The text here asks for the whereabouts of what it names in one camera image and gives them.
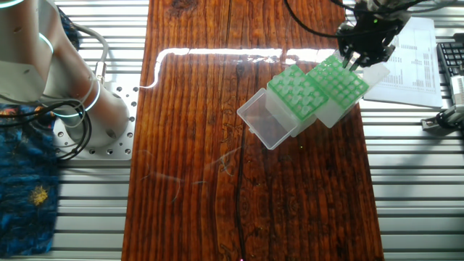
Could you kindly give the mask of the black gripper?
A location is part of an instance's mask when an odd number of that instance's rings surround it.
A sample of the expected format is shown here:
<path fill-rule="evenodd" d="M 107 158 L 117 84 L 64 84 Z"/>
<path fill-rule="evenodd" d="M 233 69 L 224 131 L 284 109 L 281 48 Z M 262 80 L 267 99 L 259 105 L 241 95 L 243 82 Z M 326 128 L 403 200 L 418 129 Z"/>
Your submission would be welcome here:
<path fill-rule="evenodd" d="M 347 21 L 340 24 L 336 35 L 343 68 L 355 71 L 358 67 L 387 62 L 396 49 L 391 42 L 404 26 L 402 20 L 376 17 L 360 18 L 356 25 L 350 25 Z M 354 53 L 359 57 L 352 62 Z"/>

